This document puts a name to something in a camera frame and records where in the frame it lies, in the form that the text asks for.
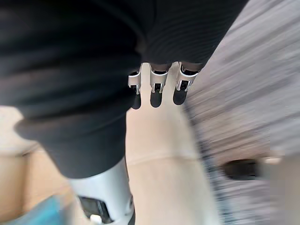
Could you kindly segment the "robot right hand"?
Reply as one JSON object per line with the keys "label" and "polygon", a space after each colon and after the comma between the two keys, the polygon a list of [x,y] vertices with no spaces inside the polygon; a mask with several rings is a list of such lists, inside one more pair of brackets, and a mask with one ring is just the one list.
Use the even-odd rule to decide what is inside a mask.
{"label": "robot right hand", "polygon": [[70,182],[85,216],[133,225],[125,157],[126,114],[141,106],[141,66],[159,107],[179,63],[173,102],[237,19],[245,0],[3,0],[0,103]]}

